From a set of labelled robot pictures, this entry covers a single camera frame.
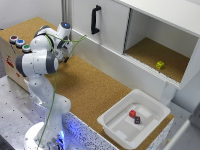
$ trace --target yellow object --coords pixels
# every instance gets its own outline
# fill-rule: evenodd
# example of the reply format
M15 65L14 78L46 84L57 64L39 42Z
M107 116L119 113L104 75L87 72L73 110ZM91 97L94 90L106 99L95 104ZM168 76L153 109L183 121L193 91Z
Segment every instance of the yellow object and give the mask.
M158 68L158 69L162 69L163 67L164 67L164 62L162 62L162 61L159 61L159 62L157 62L157 64L156 64L156 67Z

